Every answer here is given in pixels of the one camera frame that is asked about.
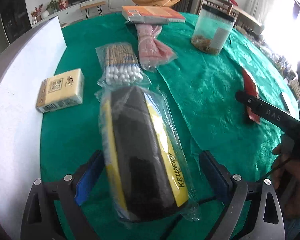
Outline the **person's right hand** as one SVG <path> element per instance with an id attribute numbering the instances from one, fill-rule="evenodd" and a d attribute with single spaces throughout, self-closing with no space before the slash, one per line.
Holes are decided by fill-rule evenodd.
<path id="1" fill-rule="evenodd" d="M 283 216 L 287 219 L 300 218 L 300 160 L 293 159 L 274 171 L 271 180 L 275 189 L 284 186 L 286 201 Z"/>

